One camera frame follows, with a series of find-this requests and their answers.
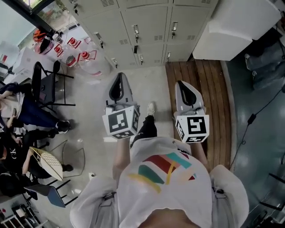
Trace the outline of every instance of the white cabinet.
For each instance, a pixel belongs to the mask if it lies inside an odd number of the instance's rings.
[[[118,0],[120,7],[138,7],[144,5],[168,3],[168,0]]]
[[[163,44],[139,45],[137,53],[137,63],[141,66],[161,65]]]
[[[105,49],[105,53],[118,69],[137,68],[136,59],[130,45],[118,45]]]
[[[212,8],[217,4],[217,0],[174,0],[174,4]]]
[[[202,7],[173,7],[168,42],[195,41],[208,12]]]
[[[167,7],[129,9],[122,15],[132,45],[164,42]]]
[[[85,18],[84,25],[100,43],[100,37],[103,41],[103,47],[109,48],[112,45],[129,45],[129,37],[126,32],[122,15],[119,11],[107,11]]]
[[[73,7],[77,4],[77,14],[75,18],[83,19],[97,13],[119,8],[117,0],[76,0],[70,3],[69,0],[62,0],[70,12],[74,12]]]
[[[164,62],[187,61],[194,47],[194,42],[186,44],[167,45]]]

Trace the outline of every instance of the white sleeve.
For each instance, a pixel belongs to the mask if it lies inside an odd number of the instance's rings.
[[[116,181],[110,177],[95,176],[74,201],[70,221],[74,228],[94,228],[103,197],[116,191]]]

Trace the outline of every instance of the blue chair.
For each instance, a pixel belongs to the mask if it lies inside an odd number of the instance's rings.
[[[40,195],[47,196],[51,204],[61,207],[61,208],[65,208],[68,204],[70,204],[71,202],[73,202],[74,200],[78,198],[77,196],[67,203],[64,203],[62,201],[62,199],[65,198],[67,195],[60,196],[57,190],[60,189],[62,186],[65,186],[69,181],[70,180],[64,182],[62,185],[58,186],[57,188],[55,188],[54,186],[49,186],[49,185],[44,185],[44,184],[36,184],[33,186],[24,187],[24,189],[38,193]]]

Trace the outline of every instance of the wooden platform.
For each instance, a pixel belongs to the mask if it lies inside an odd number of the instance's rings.
[[[219,61],[195,60],[171,62],[166,66],[172,113],[176,111],[175,83],[190,83],[203,96],[206,114],[210,116],[210,135],[203,143],[212,169],[218,164],[229,169],[231,156],[231,116],[228,92]],[[175,139],[180,140],[174,126]]]

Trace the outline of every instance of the concrete floor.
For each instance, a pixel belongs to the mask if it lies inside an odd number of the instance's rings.
[[[282,80],[262,90],[252,89],[251,72],[246,69],[244,52],[227,62],[234,95],[237,122],[237,143],[241,142],[247,120],[258,112],[280,90]],[[281,160],[285,151],[285,94],[276,99],[257,115],[248,128],[246,144],[242,145],[236,157],[234,174],[243,182],[249,199],[250,214],[247,227],[263,210],[272,210],[259,204],[260,201],[274,206],[284,202],[284,185],[269,177],[269,173],[284,176]]]
[[[173,125],[171,119],[171,105],[167,84],[166,71],[164,66],[141,68],[123,71],[128,77],[133,91],[134,100],[141,106],[141,116],[139,127],[146,116],[147,104],[155,101],[157,104],[156,126],[158,135],[173,137]],[[52,151],[64,164],[72,164],[74,171],[64,173],[65,176],[79,175],[83,169],[84,156],[85,168],[80,176],[64,178],[64,181],[71,180],[66,186],[60,189],[60,195],[67,194],[64,199],[69,199],[78,195],[89,181],[89,173],[112,175],[112,163],[115,153],[115,142],[104,142],[107,137],[102,115],[104,114],[104,101],[102,99],[108,82],[117,74],[111,72],[109,76],[100,76],[94,81],[82,70],[70,70],[68,75],[75,76],[75,79],[67,79],[66,92],[67,102],[75,103],[75,107],[60,106],[56,111],[61,119],[72,119],[74,129],[67,134],[57,135],[49,140],[50,146],[47,151],[67,140],[63,149],[63,144]],[[62,91],[58,90],[57,97],[62,97]],[[54,178],[44,180],[42,183],[50,183]],[[32,200],[40,215],[50,220],[54,226],[60,228],[72,227],[69,221],[71,204],[67,208],[59,208],[50,204],[47,198],[40,196],[38,201]]]

